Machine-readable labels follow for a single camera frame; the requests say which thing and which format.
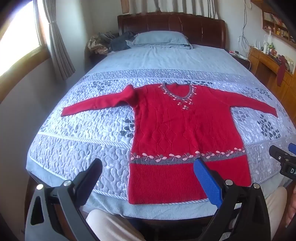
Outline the light blue pillow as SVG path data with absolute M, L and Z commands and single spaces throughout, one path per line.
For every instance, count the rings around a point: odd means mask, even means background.
M 188 38 L 180 32 L 149 31 L 137 34 L 133 40 L 126 40 L 130 48 L 137 47 L 166 47 L 192 49 Z

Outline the dark wooden headboard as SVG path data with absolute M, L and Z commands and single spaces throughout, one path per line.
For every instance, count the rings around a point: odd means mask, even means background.
M 226 24 L 200 15 L 186 13 L 162 13 L 119 15 L 117 17 L 120 35 L 127 31 L 135 34 L 149 31 L 174 31 L 185 35 L 191 44 L 226 48 Z

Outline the wooden desk cabinet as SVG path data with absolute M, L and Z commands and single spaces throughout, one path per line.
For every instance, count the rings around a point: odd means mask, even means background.
M 251 62 L 251 73 L 280 101 L 295 123 L 295 74 L 286 70 L 279 86 L 276 78 L 280 66 L 276 61 L 254 47 L 249 49 L 248 60 Z

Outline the grey quilted bedspread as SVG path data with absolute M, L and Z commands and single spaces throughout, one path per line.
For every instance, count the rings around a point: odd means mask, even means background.
M 28 155 L 63 180 L 99 158 L 96 193 L 164 204 L 206 198 L 193 172 L 197 158 L 249 186 L 279 172 L 269 147 L 294 141 L 287 112 L 250 72 L 133 69 L 84 76 L 46 119 Z

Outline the pile of dark clothes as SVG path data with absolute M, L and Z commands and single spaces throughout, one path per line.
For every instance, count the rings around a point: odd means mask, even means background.
M 126 41 L 132 41 L 134 38 L 135 34 L 131 31 L 124 32 L 122 35 L 114 35 L 111 32 L 99 32 L 89 39 L 87 47 L 90 52 L 107 55 L 110 52 L 118 52 L 129 49 L 130 47 L 127 45 Z

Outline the grey window curtain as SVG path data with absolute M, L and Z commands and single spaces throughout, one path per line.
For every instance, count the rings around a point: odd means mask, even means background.
M 56 14 L 56 1 L 34 1 L 37 8 L 37 16 L 41 21 L 45 43 L 53 63 L 56 78 L 67 80 L 75 73 L 74 65 L 68 55 L 62 39 Z

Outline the wooden wall shelf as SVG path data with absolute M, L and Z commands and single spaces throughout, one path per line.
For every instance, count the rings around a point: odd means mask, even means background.
M 295 39 L 267 1 L 251 0 L 251 3 L 261 9 L 262 28 L 295 49 Z

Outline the light blue bed sheet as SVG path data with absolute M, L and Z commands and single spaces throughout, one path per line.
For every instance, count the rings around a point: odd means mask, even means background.
M 91 69 L 46 119 L 28 152 L 27 171 L 50 186 L 58 186 L 99 158 L 103 164 L 84 211 L 142 219 L 178 220 L 214 214 L 207 199 L 171 204 L 131 205 L 127 200 L 134 114 L 129 106 L 88 111 L 73 117 L 62 109 L 98 95 L 117 93 L 126 85 L 155 83 L 204 85 L 236 92 L 276 108 L 278 117 L 249 108 L 233 108 L 235 126 L 246 149 L 252 182 L 264 196 L 291 180 L 280 174 L 280 164 L 269 156 L 271 145 L 286 150 L 295 142 L 295 127 L 276 97 L 225 50 L 195 45 L 193 49 L 141 47 L 112 53 Z

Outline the red knit sweater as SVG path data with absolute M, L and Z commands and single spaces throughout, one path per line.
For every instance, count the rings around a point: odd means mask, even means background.
M 231 108 L 276 115 L 268 104 L 201 85 L 150 84 L 90 98 L 62 110 L 62 116 L 128 104 L 134 111 L 128 202 L 163 204 L 204 199 L 193 171 L 197 158 L 224 179 L 251 184 L 242 138 Z

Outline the person's beige trouser leg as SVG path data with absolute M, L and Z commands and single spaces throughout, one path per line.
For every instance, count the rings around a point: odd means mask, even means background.
M 100 240 L 145 240 L 127 219 L 100 209 L 90 211 L 86 222 Z

